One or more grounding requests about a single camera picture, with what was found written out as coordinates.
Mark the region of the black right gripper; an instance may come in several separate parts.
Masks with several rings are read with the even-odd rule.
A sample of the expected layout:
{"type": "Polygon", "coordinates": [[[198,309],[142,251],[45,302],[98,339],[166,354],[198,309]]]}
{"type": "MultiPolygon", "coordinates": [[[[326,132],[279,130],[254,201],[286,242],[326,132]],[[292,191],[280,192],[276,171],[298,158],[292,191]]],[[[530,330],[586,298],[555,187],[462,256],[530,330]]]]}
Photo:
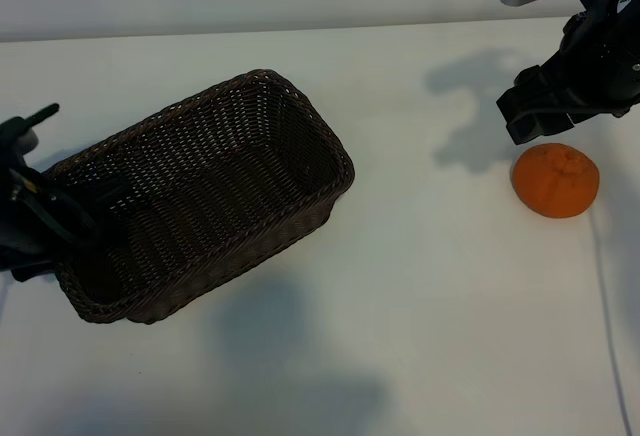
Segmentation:
{"type": "Polygon", "coordinates": [[[557,52],[522,70],[496,102],[516,145],[598,114],[622,117],[638,103],[637,0],[601,0],[571,17],[557,52]]]}

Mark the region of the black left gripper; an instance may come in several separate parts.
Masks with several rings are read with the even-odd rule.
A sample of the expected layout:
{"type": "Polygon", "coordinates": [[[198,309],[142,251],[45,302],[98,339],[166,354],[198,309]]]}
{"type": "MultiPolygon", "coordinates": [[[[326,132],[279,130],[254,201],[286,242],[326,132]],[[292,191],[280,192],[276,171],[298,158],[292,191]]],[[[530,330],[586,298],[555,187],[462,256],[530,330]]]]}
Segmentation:
{"type": "Polygon", "coordinates": [[[94,196],[95,217],[75,195],[29,167],[39,116],[1,124],[1,270],[18,282],[55,271],[60,261],[96,243],[96,222],[113,229],[130,213],[131,184],[107,180],[94,196]]]}

